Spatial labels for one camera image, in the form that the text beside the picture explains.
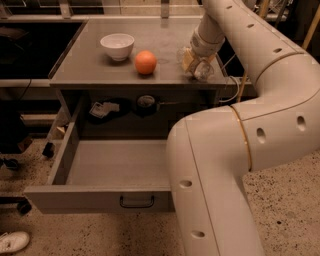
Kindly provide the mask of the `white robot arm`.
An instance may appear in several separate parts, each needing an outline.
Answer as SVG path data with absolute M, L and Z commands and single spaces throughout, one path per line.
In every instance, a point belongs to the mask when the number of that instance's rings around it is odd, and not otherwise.
M 192 43 L 227 38 L 258 94 L 178 121 L 167 140 L 186 256 L 265 256 L 242 177 L 320 147 L 320 64 L 242 0 L 203 0 Z

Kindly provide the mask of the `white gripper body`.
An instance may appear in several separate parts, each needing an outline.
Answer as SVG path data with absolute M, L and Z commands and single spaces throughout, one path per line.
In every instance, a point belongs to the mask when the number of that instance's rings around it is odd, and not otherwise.
M 197 26 L 190 39 L 193 52 L 199 57 L 215 55 L 224 44 L 224 35 L 219 33 L 213 39 L 205 39 L 200 34 L 200 27 Z

